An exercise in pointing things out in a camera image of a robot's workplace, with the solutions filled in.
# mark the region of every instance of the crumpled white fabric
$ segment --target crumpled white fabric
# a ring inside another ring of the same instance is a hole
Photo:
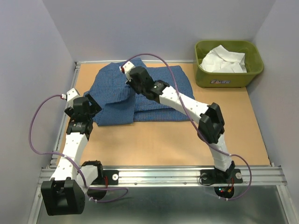
[[[202,60],[200,67],[208,72],[246,73],[245,54],[230,52],[222,45],[211,50]]]

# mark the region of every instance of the tan work surface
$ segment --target tan work surface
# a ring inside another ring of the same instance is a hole
[[[99,70],[107,64],[82,64],[76,89],[80,94],[92,86]],[[268,155],[246,88],[200,88],[190,63],[180,65],[199,102],[220,105],[225,121],[225,140],[231,154],[243,156],[250,165],[269,165]],[[161,67],[161,63],[148,63]],[[207,145],[198,137],[189,121],[135,122],[122,126],[97,126],[84,149],[81,162],[99,160],[115,166],[185,166],[213,165]],[[237,165],[244,165],[234,158]]]

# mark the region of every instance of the folded blue fabric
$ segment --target folded blue fabric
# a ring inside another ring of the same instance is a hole
[[[174,86],[166,67],[147,68],[140,58],[131,62],[135,66],[145,67],[153,80],[161,79]],[[134,90],[125,84],[126,76],[120,72],[123,63],[110,63],[102,68],[90,88],[90,95],[102,107],[102,111],[94,121],[99,126],[131,124],[133,121],[181,121],[188,118],[176,110],[135,94]],[[192,88],[187,76],[180,66],[171,66],[178,89],[181,93],[193,97]]]

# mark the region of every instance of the sticker on bin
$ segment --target sticker on bin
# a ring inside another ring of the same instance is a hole
[[[217,80],[217,79],[212,79],[211,84],[229,84],[230,80]]]

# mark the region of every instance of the olive green plastic container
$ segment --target olive green plastic container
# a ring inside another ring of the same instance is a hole
[[[226,50],[245,53],[247,73],[207,72],[199,66],[210,50],[222,45]],[[196,84],[200,87],[245,87],[263,71],[263,62],[257,48],[248,41],[199,41],[195,45],[194,73]]]

